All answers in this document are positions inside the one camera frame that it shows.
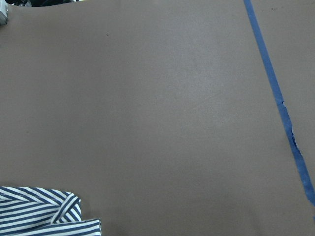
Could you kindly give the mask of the brown paper table cover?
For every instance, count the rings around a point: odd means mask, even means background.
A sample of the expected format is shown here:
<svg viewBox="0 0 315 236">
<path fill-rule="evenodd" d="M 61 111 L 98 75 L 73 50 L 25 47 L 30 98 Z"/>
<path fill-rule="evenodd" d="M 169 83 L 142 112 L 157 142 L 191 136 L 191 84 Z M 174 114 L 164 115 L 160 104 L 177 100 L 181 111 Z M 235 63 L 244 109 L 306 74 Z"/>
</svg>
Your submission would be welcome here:
<svg viewBox="0 0 315 236">
<path fill-rule="evenodd" d="M 8 8 L 0 183 L 78 195 L 105 236 L 312 236 L 241 0 Z"/>
</svg>

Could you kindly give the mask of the blue white striped shirt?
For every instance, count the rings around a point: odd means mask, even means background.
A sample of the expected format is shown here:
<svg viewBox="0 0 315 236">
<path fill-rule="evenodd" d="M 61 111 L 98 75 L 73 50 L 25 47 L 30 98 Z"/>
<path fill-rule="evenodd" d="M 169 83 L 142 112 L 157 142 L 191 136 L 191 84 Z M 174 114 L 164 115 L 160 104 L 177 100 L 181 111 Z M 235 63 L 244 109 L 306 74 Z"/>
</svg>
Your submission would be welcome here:
<svg viewBox="0 0 315 236">
<path fill-rule="evenodd" d="M 100 236 L 99 219 L 83 220 L 71 192 L 41 187 L 0 188 L 2 236 Z"/>
</svg>

